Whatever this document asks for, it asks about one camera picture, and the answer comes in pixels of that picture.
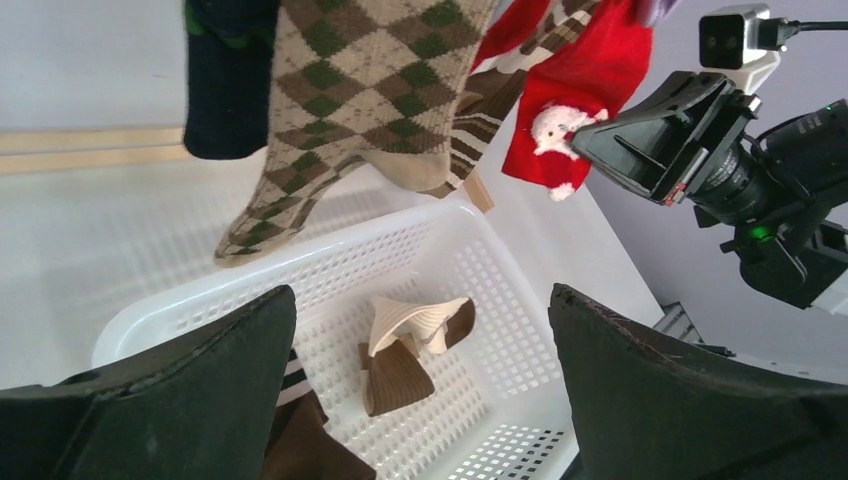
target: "white plastic basket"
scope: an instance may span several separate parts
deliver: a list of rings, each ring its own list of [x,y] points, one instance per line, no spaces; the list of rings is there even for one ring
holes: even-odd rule
[[[327,431],[378,478],[558,479],[576,456],[546,312],[482,214],[463,202],[387,215],[133,304],[104,330],[93,364],[172,339],[278,284],[297,296],[295,348]],[[368,339],[373,293],[420,303],[467,295],[478,316],[446,354],[422,352],[434,395],[372,419],[356,346]]]

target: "white wall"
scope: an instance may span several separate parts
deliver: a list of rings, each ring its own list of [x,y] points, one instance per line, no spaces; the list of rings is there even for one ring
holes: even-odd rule
[[[672,71],[697,69],[698,19],[733,3],[682,0],[671,18],[656,29],[653,65],[634,102]],[[767,3],[773,16],[848,20],[844,0]],[[750,132],[758,134],[848,96],[848,62],[838,53],[846,45],[848,32],[795,37],[781,67],[758,92],[765,105],[761,120],[751,125]],[[848,318],[801,311],[748,288],[739,278],[736,257],[718,249],[731,237],[730,228],[700,230],[691,203],[671,209],[656,206],[628,195],[597,173],[588,185],[657,299],[682,301],[708,342],[787,362],[848,368]],[[848,224],[848,209],[835,212],[831,220]]]
[[[4,0],[0,129],[180,124],[178,0]]]

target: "black cable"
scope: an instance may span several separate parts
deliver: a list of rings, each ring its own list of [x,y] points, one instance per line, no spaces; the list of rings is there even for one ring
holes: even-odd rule
[[[796,24],[799,32],[817,32],[827,30],[848,30],[848,22],[790,22]]]
[[[757,28],[757,48],[780,51],[790,38],[801,32],[848,30],[848,22],[790,22],[785,18],[770,18],[760,20]]]

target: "beige sock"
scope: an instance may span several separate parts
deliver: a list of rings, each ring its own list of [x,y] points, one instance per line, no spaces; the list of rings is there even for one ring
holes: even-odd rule
[[[268,159],[216,263],[240,265],[286,243],[363,161],[408,190],[445,182],[457,97],[495,3],[282,2]]]

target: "sock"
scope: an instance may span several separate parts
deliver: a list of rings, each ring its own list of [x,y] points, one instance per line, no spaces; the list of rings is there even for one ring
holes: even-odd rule
[[[268,138],[279,0],[184,0],[188,118],[183,144],[208,160],[244,158]]]
[[[325,430],[327,416],[294,350],[274,412],[260,480],[374,480],[377,473]]]
[[[453,121],[450,175],[444,184],[426,193],[436,198],[444,198],[462,185],[524,90],[527,71],[549,58],[563,45],[573,42],[586,28],[599,1],[552,0],[542,12],[544,17],[540,16],[535,20],[535,30],[528,39],[510,51],[488,59],[488,65],[481,67],[486,70],[476,72],[468,78]],[[513,3],[499,22],[507,18],[512,8],[524,8],[523,3],[527,2],[517,0]],[[544,4],[535,0],[530,3]],[[527,16],[515,16],[522,22],[516,30],[523,31],[524,26],[528,24]],[[496,33],[504,35],[489,31],[483,39],[484,44],[486,39]],[[481,59],[481,54],[478,54],[478,60]]]
[[[243,264],[283,245],[365,160],[407,190],[442,184],[459,92],[494,0],[282,2],[268,158],[215,251]]]
[[[590,165],[571,151],[573,132],[615,117],[648,71],[653,31],[637,23],[636,1],[601,0],[576,42],[530,69],[503,173],[554,200],[583,184]]]
[[[550,5],[557,1],[514,0],[486,31],[471,71],[476,70],[482,61],[506,53],[533,36],[539,21],[548,12]]]

